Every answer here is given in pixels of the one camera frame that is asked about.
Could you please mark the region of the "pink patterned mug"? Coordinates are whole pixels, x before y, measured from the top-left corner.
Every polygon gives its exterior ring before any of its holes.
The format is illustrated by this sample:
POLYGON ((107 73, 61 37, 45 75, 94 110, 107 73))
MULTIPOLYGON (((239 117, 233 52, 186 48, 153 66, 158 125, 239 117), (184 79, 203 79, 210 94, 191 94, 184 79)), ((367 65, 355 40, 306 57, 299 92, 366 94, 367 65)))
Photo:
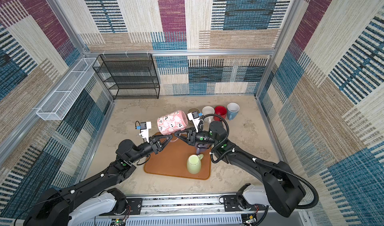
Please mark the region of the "pink patterned mug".
POLYGON ((182 110, 175 111, 157 119, 157 126, 162 135, 169 135, 188 126, 187 116, 182 110))

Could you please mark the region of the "purple mug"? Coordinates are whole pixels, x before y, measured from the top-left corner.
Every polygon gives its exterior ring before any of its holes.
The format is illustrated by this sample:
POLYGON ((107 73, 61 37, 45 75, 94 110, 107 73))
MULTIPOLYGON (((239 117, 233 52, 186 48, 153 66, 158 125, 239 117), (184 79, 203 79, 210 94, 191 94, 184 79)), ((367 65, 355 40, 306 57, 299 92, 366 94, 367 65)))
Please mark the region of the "purple mug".
POLYGON ((210 145, 201 145, 201 144, 198 144, 196 146, 196 154, 199 155, 201 153, 203 153, 204 151, 210 149, 210 145))

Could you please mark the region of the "light green mug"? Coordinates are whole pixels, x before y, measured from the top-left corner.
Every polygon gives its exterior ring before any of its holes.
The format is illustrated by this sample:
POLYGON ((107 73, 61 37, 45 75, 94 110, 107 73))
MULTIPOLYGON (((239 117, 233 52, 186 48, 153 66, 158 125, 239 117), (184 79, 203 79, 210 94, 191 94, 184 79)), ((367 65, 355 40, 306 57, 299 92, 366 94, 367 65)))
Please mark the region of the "light green mug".
POLYGON ((191 174, 197 174, 202 168, 202 159, 204 155, 190 155, 187 160, 187 170, 191 174))

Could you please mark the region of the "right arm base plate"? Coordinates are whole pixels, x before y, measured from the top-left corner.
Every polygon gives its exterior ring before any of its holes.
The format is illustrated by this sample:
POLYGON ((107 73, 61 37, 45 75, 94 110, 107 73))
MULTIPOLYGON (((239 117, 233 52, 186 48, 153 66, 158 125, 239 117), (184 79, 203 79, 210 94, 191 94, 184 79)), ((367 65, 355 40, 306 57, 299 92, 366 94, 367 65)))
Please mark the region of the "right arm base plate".
POLYGON ((245 211, 245 212, 253 212, 256 211, 257 207, 253 206, 240 206, 237 201, 236 195, 223 195, 219 197, 219 203, 224 206, 225 212, 237 212, 237 211, 245 211))

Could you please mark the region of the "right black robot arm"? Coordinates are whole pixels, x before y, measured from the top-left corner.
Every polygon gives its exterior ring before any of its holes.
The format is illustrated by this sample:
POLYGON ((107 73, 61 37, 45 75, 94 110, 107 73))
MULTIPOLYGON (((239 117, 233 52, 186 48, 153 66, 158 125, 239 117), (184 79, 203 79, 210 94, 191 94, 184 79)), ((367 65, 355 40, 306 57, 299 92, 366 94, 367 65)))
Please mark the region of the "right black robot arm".
POLYGON ((288 218, 295 209, 312 207, 312 204, 300 204, 306 196, 303 179, 294 174, 288 164, 265 161, 242 150, 229 140, 227 123, 213 121, 207 131, 191 127, 179 130, 174 135, 191 146, 208 145, 213 163, 224 161, 237 166, 263 183, 263 192, 254 189, 250 183, 241 187, 237 192, 237 203, 241 210, 249 210, 253 205, 271 206, 281 216, 288 218))

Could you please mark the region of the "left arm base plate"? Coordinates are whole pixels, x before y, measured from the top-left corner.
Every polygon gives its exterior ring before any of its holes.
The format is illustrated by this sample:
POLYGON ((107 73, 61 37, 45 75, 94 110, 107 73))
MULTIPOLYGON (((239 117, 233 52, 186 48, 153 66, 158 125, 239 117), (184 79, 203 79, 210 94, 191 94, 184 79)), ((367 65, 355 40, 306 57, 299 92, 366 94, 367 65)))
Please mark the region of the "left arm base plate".
POLYGON ((140 215, 142 210, 143 198, 126 198, 127 210, 124 216, 140 215))

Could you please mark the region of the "red mug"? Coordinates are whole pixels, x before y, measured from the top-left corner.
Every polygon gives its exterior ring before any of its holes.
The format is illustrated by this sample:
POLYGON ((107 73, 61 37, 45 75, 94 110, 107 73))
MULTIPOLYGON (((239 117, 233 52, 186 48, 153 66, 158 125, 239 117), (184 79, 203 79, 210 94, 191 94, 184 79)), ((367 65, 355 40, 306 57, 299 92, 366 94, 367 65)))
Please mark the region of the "red mug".
POLYGON ((227 108, 221 105, 218 105, 214 108, 215 114, 221 116, 223 119, 226 119, 227 108))

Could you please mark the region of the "beige speckled mug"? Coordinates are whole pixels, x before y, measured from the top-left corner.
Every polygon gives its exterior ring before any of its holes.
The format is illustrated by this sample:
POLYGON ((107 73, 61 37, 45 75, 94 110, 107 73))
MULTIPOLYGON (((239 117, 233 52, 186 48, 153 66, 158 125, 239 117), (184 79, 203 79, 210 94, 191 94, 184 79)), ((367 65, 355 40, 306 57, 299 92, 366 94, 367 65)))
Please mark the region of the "beige speckled mug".
POLYGON ((200 113, 200 110, 199 110, 198 108, 190 108, 190 109, 188 110, 188 114, 189 114, 189 113, 193 113, 193 112, 200 113))

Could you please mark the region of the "brown rectangular tray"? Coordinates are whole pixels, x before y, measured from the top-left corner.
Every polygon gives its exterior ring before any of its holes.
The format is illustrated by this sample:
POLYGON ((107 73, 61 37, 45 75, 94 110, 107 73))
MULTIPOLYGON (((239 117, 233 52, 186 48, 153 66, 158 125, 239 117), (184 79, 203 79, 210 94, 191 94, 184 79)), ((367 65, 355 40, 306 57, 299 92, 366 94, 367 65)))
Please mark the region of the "brown rectangular tray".
POLYGON ((209 150, 202 152, 202 168, 197 174, 192 174, 187 169, 189 156, 196 154, 196 152, 196 147, 190 146, 174 136, 161 152, 151 154, 151 158, 145 163, 144 171, 148 174, 206 180, 211 174, 209 150))

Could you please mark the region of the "white mug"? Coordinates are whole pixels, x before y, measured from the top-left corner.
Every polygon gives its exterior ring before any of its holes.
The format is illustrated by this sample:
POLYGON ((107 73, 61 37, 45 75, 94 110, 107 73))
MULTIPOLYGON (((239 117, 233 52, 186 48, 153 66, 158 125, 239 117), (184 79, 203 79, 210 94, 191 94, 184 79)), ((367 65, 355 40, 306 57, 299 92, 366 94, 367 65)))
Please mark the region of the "white mug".
MULTIPOLYGON (((209 114, 214 114, 214 113, 215 113, 215 109, 213 107, 211 107, 211 106, 205 106, 202 109, 203 116, 206 116, 206 115, 209 115, 209 114)), ((213 116, 209 116, 209 117, 206 117, 204 119, 204 122, 210 124, 213 120, 214 120, 214 117, 213 116)))

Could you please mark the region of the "blue polka dot mug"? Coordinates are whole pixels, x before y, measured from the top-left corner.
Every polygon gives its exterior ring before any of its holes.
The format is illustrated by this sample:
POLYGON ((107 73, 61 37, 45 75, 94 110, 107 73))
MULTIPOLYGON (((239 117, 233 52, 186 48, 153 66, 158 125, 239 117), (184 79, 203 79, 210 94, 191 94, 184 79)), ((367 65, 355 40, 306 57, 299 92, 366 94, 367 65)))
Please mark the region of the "blue polka dot mug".
POLYGON ((240 110, 240 106, 237 103, 231 102, 227 105, 227 118, 233 120, 240 110))

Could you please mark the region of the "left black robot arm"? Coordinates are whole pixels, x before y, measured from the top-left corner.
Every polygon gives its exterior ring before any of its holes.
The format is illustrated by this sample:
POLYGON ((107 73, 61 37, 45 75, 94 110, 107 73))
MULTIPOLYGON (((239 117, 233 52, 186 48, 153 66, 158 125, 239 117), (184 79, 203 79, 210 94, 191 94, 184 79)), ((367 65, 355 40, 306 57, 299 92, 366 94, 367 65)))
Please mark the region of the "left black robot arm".
POLYGON ((147 142, 135 145, 122 141, 117 157, 104 170, 73 186, 45 191, 31 207, 25 226, 76 226, 105 213, 125 214, 126 195, 115 186, 128 179, 136 170, 135 162, 161 152, 172 135, 154 135, 147 142))

